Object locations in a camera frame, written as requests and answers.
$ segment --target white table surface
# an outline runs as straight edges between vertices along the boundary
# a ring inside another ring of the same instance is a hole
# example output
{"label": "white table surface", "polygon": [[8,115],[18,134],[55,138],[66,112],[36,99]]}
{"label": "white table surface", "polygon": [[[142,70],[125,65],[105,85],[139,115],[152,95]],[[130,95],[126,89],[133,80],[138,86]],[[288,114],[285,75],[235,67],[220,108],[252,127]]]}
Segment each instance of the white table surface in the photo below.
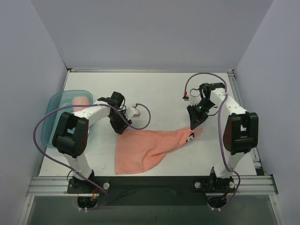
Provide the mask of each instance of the white table surface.
{"label": "white table surface", "polygon": [[[189,126],[188,102],[182,96],[187,79],[193,73],[69,73],[64,90],[88,90],[94,96],[110,97],[113,91],[126,98],[126,105],[142,103],[151,111],[149,130],[176,130]],[[228,93],[233,96],[226,73],[218,74],[226,80]],[[210,75],[199,75],[190,81],[188,90],[198,88],[202,83],[218,83]],[[133,119],[133,125],[142,127],[148,121],[148,113],[139,107],[141,116]],[[218,141],[217,116],[209,117],[201,126],[201,134],[183,147],[168,153],[153,169],[124,176],[206,176],[221,160]],[[109,119],[103,118],[90,129],[86,158],[96,176],[120,176],[114,172],[116,133]],[[56,149],[47,148],[46,153],[61,162],[66,159]],[[256,175],[254,163],[248,153],[238,164],[240,175]],[[66,176],[69,169],[44,158],[40,176]]]}

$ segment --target pink towel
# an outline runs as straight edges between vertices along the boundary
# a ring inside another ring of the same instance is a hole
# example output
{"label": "pink towel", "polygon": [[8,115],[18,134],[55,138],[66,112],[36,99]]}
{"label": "pink towel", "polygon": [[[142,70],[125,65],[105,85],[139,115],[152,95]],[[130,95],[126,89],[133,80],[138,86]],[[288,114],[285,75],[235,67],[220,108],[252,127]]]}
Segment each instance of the pink towel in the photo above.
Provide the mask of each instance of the pink towel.
{"label": "pink towel", "polygon": [[[90,105],[90,101],[87,97],[85,96],[77,96],[73,98],[72,100],[73,105]],[[73,112],[80,111],[82,109],[85,109],[86,107],[73,107]]]}
{"label": "pink towel", "polygon": [[131,130],[117,135],[114,169],[117,174],[142,173],[155,167],[165,155],[193,140],[202,129],[175,131]]}

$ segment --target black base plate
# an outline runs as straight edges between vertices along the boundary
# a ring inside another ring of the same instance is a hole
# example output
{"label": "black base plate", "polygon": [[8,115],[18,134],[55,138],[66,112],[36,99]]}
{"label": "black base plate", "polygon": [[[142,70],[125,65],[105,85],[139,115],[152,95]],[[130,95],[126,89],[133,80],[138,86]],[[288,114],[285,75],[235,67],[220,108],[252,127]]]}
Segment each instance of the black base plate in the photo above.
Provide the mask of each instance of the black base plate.
{"label": "black base plate", "polygon": [[[210,176],[93,177],[93,181],[101,187],[109,183],[109,205],[206,205],[204,193],[224,193],[224,190],[211,188]],[[201,188],[195,188],[196,182],[201,183]],[[86,194],[94,189],[74,185],[70,179],[67,193]],[[107,201],[101,191],[98,193],[98,203]]]}

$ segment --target metal frame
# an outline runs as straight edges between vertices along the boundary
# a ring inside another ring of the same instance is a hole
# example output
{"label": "metal frame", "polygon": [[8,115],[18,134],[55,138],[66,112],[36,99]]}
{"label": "metal frame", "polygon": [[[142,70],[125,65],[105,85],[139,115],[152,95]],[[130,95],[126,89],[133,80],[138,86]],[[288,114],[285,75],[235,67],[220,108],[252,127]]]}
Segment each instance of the metal frame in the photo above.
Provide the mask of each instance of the metal frame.
{"label": "metal frame", "polygon": [[[33,177],[27,196],[91,196],[92,194],[68,194],[67,177]],[[277,189],[272,176],[241,176],[237,195],[276,195]]]}
{"label": "metal frame", "polygon": [[[70,69],[68,70],[68,74],[69,72],[103,72],[103,71],[97,68],[91,68],[91,69],[78,68],[78,69]],[[232,86],[234,98],[241,106],[244,107],[237,88],[233,70],[227,71],[227,74],[229,77],[230,84]],[[260,163],[260,158],[257,149],[253,149],[251,151],[251,155],[255,167],[261,169],[262,166]],[[234,183],[237,184],[238,183],[237,177],[233,177],[233,179],[234,179]],[[30,211],[32,209],[32,204],[35,196],[90,196],[90,194],[68,194],[67,188],[68,188],[68,181],[66,177],[33,177],[29,185],[24,207],[18,224],[19,225],[27,224],[27,221],[30,217]],[[284,221],[283,221],[283,216],[279,207],[276,194],[277,194],[277,188],[272,176],[241,176],[241,185],[239,187],[237,195],[269,195],[270,202],[277,223],[281,225],[284,224]]]}

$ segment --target wire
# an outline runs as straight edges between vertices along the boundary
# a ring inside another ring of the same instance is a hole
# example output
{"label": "wire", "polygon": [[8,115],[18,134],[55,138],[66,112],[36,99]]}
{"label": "wire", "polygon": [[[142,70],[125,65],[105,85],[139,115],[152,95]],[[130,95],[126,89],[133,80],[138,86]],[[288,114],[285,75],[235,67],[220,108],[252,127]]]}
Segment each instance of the wire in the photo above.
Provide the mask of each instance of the wire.
{"label": "wire", "polygon": [[197,95],[197,96],[192,95],[192,94],[191,94],[192,90],[199,90],[199,89],[192,88],[192,89],[189,91],[190,96],[193,96],[193,97],[195,97],[195,98],[200,96],[200,94]]}
{"label": "wire", "polygon": [[150,121],[151,121],[151,113],[150,113],[150,110],[143,104],[136,104],[136,105],[140,105],[140,106],[143,106],[147,111],[148,111],[148,114],[149,114],[149,120],[148,120],[148,123],[144,126],[144,127],[141,127],[141,128],[138,128],[138,127],[134,127],[132,126],[131,124],[129,124],[125,118],[123,118],[122,114],[117,110],[115,109],[113,106],[111,105],[107,105],[107,104],[97,104],[97,105],[69,105],[69,106],[65,106],[65,107],[62,107],[62,108],[59,108],[59,109],[56,109],[56,110],[53,110],[52,112],[48,113],[47,115],[45,115],[42,119],[40,119],[40,121],[37,122],[36,126],[34,127],[33,129],[33,134],[32,134],[32,138],[33,138],[33,142],[34,142],[34,145],[36,146],[37,150],[42,153],[45,157],[47,157],[48,159],[52,160],[53,162],[56,162],[60,165],[63,165],[65,166],[66,168],[69,168],[70,170],[72,170],[73,172],[75,172],[78,176],[80,176],[82,179],[86,180],[87,182],[89,182],[90,184],[94,185],[95,187],[99,188],[101,190],[101,192],[103,192],[108,200],[107,202],[101,204],[101,205],[97,205],[95,206],[94,208],[92,209],[98,209],[98,208],[101,208],[105,205],[107,205],[109,203],[109,195],[108,193],[102,188],[100,187],[98,184],[96,184],[95,182],[89,180],[88,178],[84,177],[80,172],[76,171],[76,169],[74,169],[73,167],[61,162],[61,161],[58,161],[56,159],[54,159],[53,157],[49,156],[47,153],[45,153],[41,148],[40,146],[38,145],[38,142],[37,142],[37,129],[38,129],[38,126],[49,116],[51,116],[52,114],[60,111],[60,110],[63,110],[63,109],[67,109],[67,108],[73,108],[73,107],[95,107],[95,106],[106,106],[106,107],[110,107],[111,109],[113,109],[121,118],[122,120],[124,120],[124,122],[131,128],[133,129],[136,129],[136,130],[142,130],[142,129],[145,129],[149,124],[150,124]]}
{"label": "wire", "polygon": [[185,87],[184,87],[184,96],[186,96],[186,95],[188,94],[188,93],[187,93],[187,87],[188,87],[189,81],[190,81],[194,76],[201,75],[201,74],[208,74],[208,75],[212,75],[212,76],[215,76],[215,77],[219,78],[219,79],[224,83],[224,85],[225,85],[225,92],[227,92],[227,84],[226,84],[226,81],[225,81],[222,77],[220,77],[220,76],[218,76],[218,75],[216,75],[216,74],[212,74],[212,73],[197,73],[197,74],[194,74],[194,75],[190,76],[190,78],[187,80],[186,85],[185,85]]}
{"label": "wire", "polygon": [[68,180],[68,177],[69,177],[69,175],[70,175],[71,172],[72,172],[72,170],[70,170],[70,172],[67,174],[67,182],[68,182],[68,184],[70,184],[70,181]]}
{"label": "wire", "polygon": [[125,97],[124,97],[124,102],[123,102],[123,104],[121,105],[122,107],[121,107],[119,110],[122,110],[124,107],[125,107],[125,110],[126,110],[126,105],[125,105],[125,103],[126,103],[126,99],[125,99]]}
{"label": "wire", "polygon": [[217,115],[217,113],[219,112],[219,110],[215,113],[215,114],[212,114],[212,115],[208,115],[208,116],[215,116],[215,115]]}
{"label": "wire", "polygon": [[222,208],[227,207],[228,204],[233,200],[233,198],[234,198],[234,196],[236,195],[236,193],[238,192],[238,188],[239,188],[239,186],[240,186],[240,175],[239,175],[236,171],[234,171],[232,168],[229,168],[228,165],[227,165],[227,163],[226,163],[225,154],[224,154],[224,148],[223,148],[223,142],[222,142],[221,111],[222,111],[222,107],[223,107],[225,101],[226,101],[227,98],[228,98],[228,94],[227,94],[227,83],[226,83],[226,81],[225,81],[222,77],[220,77],[220,76],[218,76],[218,75],[216,75],[216,74],[212,74],[212,73],[197,73],[197,74],[192,75],[192,76],[187,80],[186,85],[185,85],[185,87],[184,87],[184,95],[185,95],[185,96],[187,95],[187,87],[188,87],[189,81],[190,81],[194,76],[201,75],[201,74],[208,74],[208,75],[215,76],[215,77],[219,78],[219,79],[223,82],[223,84],[224,84],[224,86],[225,86],[225,87],[224,87],[224,89],[225,89],[225,98],[224,98],[224,100],[222,101],[222,103],[221,103],[221,105],[220,105],[220,107],[219,107],[218,114],[217,114],[217,129],[218,129],[218,135],[219,135],[219,144],[220,144],[220,150],[221,150],[222,160],[223,160],[223,163],[224,163],[224,166],[225,166],[226,170],[227,170],[228,172],[235,173],[235,174],[238,176],[239,182],[238,182],[238,185],[236,186],[236,188],[235,188],[235,190],[234,190],[234,192],[233,192],[231,198],[227,201],[227,203],[226,203],[225,205],[223,205],[222,207],[220,207],[220,209],[222,209]]}

